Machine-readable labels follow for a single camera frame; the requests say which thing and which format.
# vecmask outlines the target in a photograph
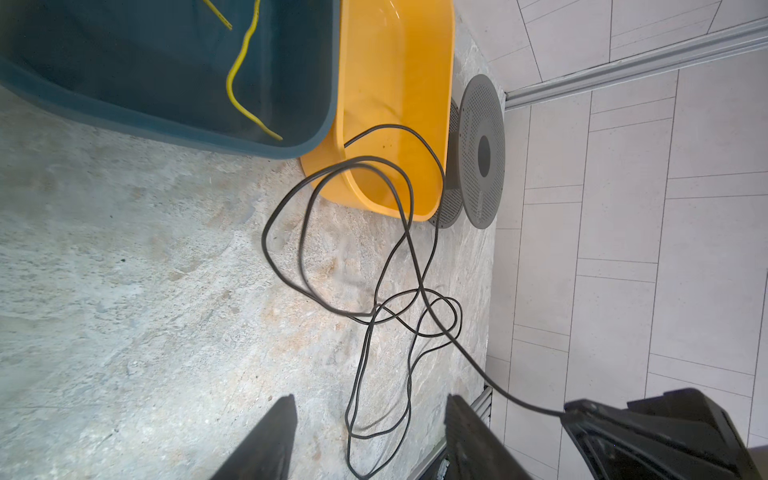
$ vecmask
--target perforated cover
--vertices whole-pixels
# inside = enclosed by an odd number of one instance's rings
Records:
[[[502,106],[491,80],[476,75],[458,110],[458,182],[464,210],[477,228],[491,224],[504,187]]]

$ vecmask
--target dark teal plastic tub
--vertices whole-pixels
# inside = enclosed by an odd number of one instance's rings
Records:
[[[311,151],[336,113],[339,0],[261,0],[237,100],[226,78],[251,0],[0,0],[0,82],[97,127],[210,151],[285,159]]]

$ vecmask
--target white rectangular tile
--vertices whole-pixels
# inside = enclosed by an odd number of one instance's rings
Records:
[[[674,114],[674,98],[650,101],[630,107],[615,108],[592,114],[589,120],[589,131],[607,130],[608,128],[641,124],[648,121],[672,118]]]
[[[754,376],[746,373],[718,369],[653,353],[648,360],[648,372],[744,396],[752,396],[755,380]]]
[[[615,108],[630,107],[650,101],[672,98],[677,89],[677,71],[626,81],[592,92],[593,114]]]
[[[544,465],[535,458],[531,458],[525,453],[518,452],[510,446],[507,446],[507,449],[509,450],[509,453],[511,453],[511,455],[515,458],[515,460],[517,460],[523,470],[529,474],[536,478],[540,478],[541,480],[557,480],[558,471],[555,468],[552,468],[549,465]]]
[[[765,0],[723,0],[710,32],[765,17],[768,17],[768,2]]]
[[[709,28],[710,23],[711,20],[707,19],[684,27],[675,28],[674,30],[645,38],[644,40],[633,41],[621,47],[612,47],[611,61],[631,57],[632,55],[637,55],[645,51],[656,50],[657,48],[666,47],[667,45],[672,45],[679,41],[704,35],[707,33],[707,28]]]
[[[566,352],[515,340],[512,344],[509,389],[525,402],[562,410],[567,367]],[[559,419],[509,403],[504,441],[518,452],[557,468],[560,431]]]
[[[526,26],[543,81],[608,61],[611,0],[577,0]]]
[[[531,108],[526,188],[584,183],[590,93]]]
[[[528,45],[517,3],[509,0],[456,0],[456,9],[488,61]]]
[[[541,81],[530,45],[496,58],[489,65],[504,91],[517,90]]]
[[[506,165],[502,200],[496,214],[496,228],[521,226],[530,123],[530,107],[516,108],[504,113]]]
[[[696,23],[707,22],[706,28],[712,22],[712,18],[715,16],[717,6],[720,2],[710,3],[702,7],[694,8],[688,12],[680,13],[664,20],[651,23],[642,27],[634,28],[630,31],[613,35],[611,37],[611,48],[623,47],[635,42],[650,40],[656,38],[662,34],[670,33],[680,28],[684,28]]]
[[[565,431],[563,431],[560,445],[558,480],[594,480],[584,457]]]
[[[658,260],[672,120],[589,134],[579,256]]]
[[[768,50],[680,70],[670,177],[768,171]]]
[[[669,379],[655,373],[648,374],[648,387],[646,396],[661,396],[664,392],[671,392],[679,389],[696,389],[704,395],[710,397],[717,405],[722,407],[739,432],[742,440],[746,439],[747,429],[750,424],[750,405],[752,399],[748,396],[737,395],[736,393],[715,390],[707,386],[694,385],[693,383],[683,382],[682,380]]]
[[[754,374],[768,197],[667,200],[651,352]]]
[[[509,388],[509,362],[492,356],[485,357],[485,372],[504,390]],[[507,399],[494,390],[491,401],[491,432],[504,443],[507,425]]]
[[[768,172],[671,178],[667,181],[667,198],[734,197],[737,195],[767,194]]]
[[[713,0],[614,0],[612,16],[613,36],[625,34],[638,28],[647,28],[677,15],[684,15],[706,5]]]
[[[653,310],[652,283],[576,277],[567,401],[623,409],[644,397]]]
[[[572,204],[581,202],[581,185],[540,187],[525,190],[524,204]]]
[[[755,389],[752,401],[750,432],[768,437],[768,292],[763,293],[763,317],[761,319],[760,346],[757,351]]]
[[[546,346],[551,349],[568,351],[568,343],[571,337],[562,333],[547,332],[546,330],[532,329],[529,326],[515,325],[515,331],[512,338],[522,342],[533,343],[539,346]]]
[[[515,320],[520,230],[496,230],[491,281],[488,355],[509,359]]]
[[[523,209],[515,323],[568,335],[581,205]]]
[[[576,264],[576,274],[619,280],[656,282],[656,266],[656,263],[580,258]]]

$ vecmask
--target stained concrete floor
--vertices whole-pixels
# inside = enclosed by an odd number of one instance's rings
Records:
[[[481,71],[458,20],[458,97]],[[208,478],[289,393],[291,478],[351,476],[343,412],[363,328],[285,287],[260,251],[264,222],[303,178],[298,162],[118,134],[2,89],[0,157],[0,477]],[[286,268],[300,203],[270,239]],[[367,305],[399,220],[326,201],[315,218],[313,282],[337,305]],[[427,279],[461,300],[462,342],[481,361],[494,232],[462,216]],[[415,228],[420,252],[431,238]],[[403,250],[385,290],[413,285]],[[404,405],[409,341],[395,324],[377,330],[360,425]],[[481,390],[455,349],[426,357],[406,443],[379,477],[405,478],[438,441],[446,394]],[[371,466],[394,440],[356,446],[353,461]]]

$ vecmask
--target black cable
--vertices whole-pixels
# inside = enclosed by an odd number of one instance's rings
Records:
[[[347,141],[344,144],[344,147],[348,147],[349,145],[353,144],[354,142],[358,141],[360,138],[365,137],[366,135],[372,133],[373,131],[377,131],[383,128],[395,128],[399,130],[404,130],[409,132],[410,134],[413,134],[416,138],[418,138],[422,144],[426,147],[426,149],[429,151],[429,153],[432,155],[432,158],[435,160],[435,162],[438,165],[438,168],[440,170],[440,175],[443,180],[443,188],[442,192],[440,194],[440,201],[442,203],[442,196],[445,193],[445,172],[442,168],[442,165],[440,164],[440,160],[438,159],[437,155],[435,155],[434,150],[429,146],[426,140],[419,135],[416,131],[413,129],[406,127],[404,125],[397,125],[397,124],[381,124],[376,125],[375,127],[371,127],[368,130],[362,132],[361,134],[356,135],[351,140]],[[391,167],[394,171],[397,172],[402,178],[406,181],[406,184],[408,186],[409,191],[409,213],[406,216],[406,213],[402,206],[402,201],[400,200],[400,196],[395,189],[395,186],[392,184],[392,181],[387,177],[386,174],[384,174],[379,168],[375,166],[375,164],[384,164],[388,167]],[[390,251],[389,255],[387,256],[387,259],[384,263],[384,267],[382,268],[381,274],[379,275],[379,280],[376,283],[376,289],[374,290],[373,294],[373,306],[370,312],[351,312],[347,310],[338,309],[329,303],[327,303],[311,286],[309,279],[307,278],[306,271],[304,269],[304,262],[303,262],[303,249],[304,249],[304,243],[306,241],[306,231],[307,227],[310,223],[310,217],[312,214],[313,206],[317,200],[317,197],[320,193],[320,191],[330,182],[334,177],[337,175],[340,175],[348,170],[353,169],[363,169],[363,170],[369,170],[372,171],[374,174],[379,175],[379,177],[384,181],[384,183],[387,185],[389,190],[392,192],[392,195],[395,198],[395,202],[397,203],[398,212],[400,214],[400,220],[402,221],[402,227],[403,227],[403,234],[400,237],[400,239],[395,243],[395,246]],[[280,213],[283,211],[283,208],[288,204],[288,202],[296,195],[298,192],[306,187],[307,185],[310,185],[312,182],[319,180],[319,183],[314,188],[312,195],[310,196],[309,201],[306,205],[306,212],[304,214],[304,220],[302,222],[301,226],[301,235],[299,239],[299,249],[298,249],[298,267],[300,272],[300,277],[302,280],[303,285],[299,285],[292,280],[288,279],[287,276],[285,276],[280,269],[277,267],[277,265],[272,260],[272,257],[269,254],[269,251],[266,248],[266,239],[269,235],[269,231],[274,225],[277,217],[280,215]],[[349,397],[349,402],[347,403],[346,412],[344,415],[344,420],[346,424],[346,430],[347,430],[347,446],[346,446],[346,464],[349,470],[352,472],[353,475],[357,478],[371,478],[376,473],[380,472],[382,468],[386,467],[397,455],[397,452],[400,450],[400,447],[402,446],[403,442],[406,438],[406,433],[408,432],[408,427],[410,426],[411,422],[411,414],[412,414],[412,403],[411,403],[411,394],[412,394],[412,380],[413,380],[413,372],[416,368],[416,365],[419,363],[419,361],[424,358],[424,356],[428,353],[435,352],[436,350],[439,350],[441,348],[444,348],[450,344],[453,344],[456,346],[456,348],[461,352],[461,354],[469,361],[470,365],[480,374],[480,376],[485,380],[485,382],[490,385],[493,389],[495,389],[497,392],[499,392],[502,396],[504,396],[506,399],[510,400],[511,402],[515,403],[516,405],[519,405],[525,409],[531,410],[533,412],[541,413],[544,415],[551,415],[556,417],[563,416],[563,412],[558,412],[555,410],[549,410],[549,409],[543,409],[542,407],[531,405],[527,402],[524,402],[512,395],[510,395],[508,392],[506,392],[504,389],[500,388],[496,382],[491,380],[491,378],[480,368],[480,365],[472,358],[472,356],[469,355],[469,353],[465,350],[465,348],[458,342],[457,338],[461,334],[462,331],[462,325],[463,325],[463,310],[461,303],[451,297],[443,296],[441,293],[436,292],[432,289],[424,287],[424,278],[426,277],[427,272],[429,271],[429,267],[432,265],[432,260],[435,257],[435,252],[437,250],[437,241],[438,241],[438,232],[439,228],[438,225],[440,224],[440,209],[437,210],[437,221],[435,222],[435,238],[432,243],[432,251],[429,254],[429,259],[427,260],[427,263],[424,267],[424,270],[419,269],[419,262],[416,259],[416,252],[415,248],[413,246],[413,240],[411,238],[411,226],[413,222],[413,207],[414,207],[414,198],[413,198],[413,186],[411,184],[410,179],[408,178],[408,175],[406,175],[405,171],[399,167],[398,165],[394,164],[391,161],[385,160],[383,158],[379,157],[370,157],[370,156],[361,156],[361,157],[355,157],[351,158],[347,161],[340,162],[338,164],[331,165],[329,167],[325,167],[322,170],[319,170],[315,172],[314,174],[311,174],[307,176],[305,179],[300,181],[295,187],[293,187],[288,194],[280,201],[280,203],[275,208],[275,211],[270,215],[269,220],[267,220],[266,224],[264,225],[264,231],[261,235],[261,248],[264,252],[264,256],[266,258],[266,261],[274,270],[275,274],[287,285],[296,290],[297,292],[302,293],[303,295],[308,296],[310,299],[317,302],[319,305],[321,305],[324,309],[336,313],[338,315],[345,316],[351,320],[354,320],[357,323],[363,324],[366,326],[366,334],[363,338],[362,343],[362,349],[360,352],[360,359],[357,366],[357,371],[355,374],[355,381],[353,383],[352,387],[352,393]],[[384,299],[382,302],[379,302],[379,290],[381,288],[382,282],[384,280],[384,277],[386,275],[386,272],[389,268],[389,264],[392,261],[392,258],[395,255],[395,252],[400,248],[403,242],[406,242],[408,244],[408,248],[411,254],[411,259],[413,262],[413,268],[414,272],[416,274],[416,279],[418,281],[418,287],[410,290],[404,290],[399,293],[395,293],[394,295],[391,295],[390,297]],[[435,298],[432,300],[428,298],[429,295],[433,295]],[[393,311],[388,307],[388,304],[390,304],[392,301],[403,297],[413,295],[411,300],[407,303],[407,305],[402,308],[399,311]],[[425,305],[425,309],[422,311],[421,315],[419,316],[419,321],[416,324],[416,327],[411,327],[405,320],[401,318],[401,315],[408,310],[415,304],[416,300],[421,296],[422,301]],[[437,315],[435,314],[435,311],[433,309],[433,306],[437,304],[437,302],[443,302],[445,303],[452,311],[453,313],[453,323],[449,328],[445,328],[445,326],[440,322]],[[440,329],[440,333],[422,333],[419,330],[422,326],[422,321],[424,320],[424,317],[426,314],[429,313],[432,320],[435,322],[435,324]],[[378,432],[374,432],[368,435],[361,435],[359,433],[355,433],[354,426],[355,421],[357,420],[357,415],[359,411],[359,398],[360,398],[360,391],[362,389],[362,381],[365,376],[366,367],[368,366],[368,358],[369,358],[369,352],[370,352],[370,346],[371,346],[371,340],[373,338],[373,329],[376,325],[379,325],[381,323],[388,322],[392,319],[397,319],[406,329],[408,329],[411,333],[413,333],[413,338],[411,341],[411,345],[409,347],[408,351],[408,374],[406,377],[406,408],[403,411],[400,418],[390,427],[387,429],[380,430]],[[458,327],[456,330],[455,336],[451,334],[451,331],[455,327]],[[436,338],[444,336],[448,339],[447,342],[437,346],[433,347],[431,349],[427,349],[424,352],[421,352],[415,360],[412,359],[413,357],[413,351],[416,345],[416,340],[419,337],[422,338]],[[392,454],[380,465],[376,466],[371,472],[367,474],[361,474],[357,472],[354,467],[352,467],[352,463],[350,460],[350,454],[352,450],[352,439],[358,439],[358,440],[369,440],[376,437],[379,437],[381,435],[386,435],[391,432],[394,432],[400,425],[403,423],[403,421],[406,422],[405,428],[402,430],[402,434],[400,436],[400,440],[395,447]]]

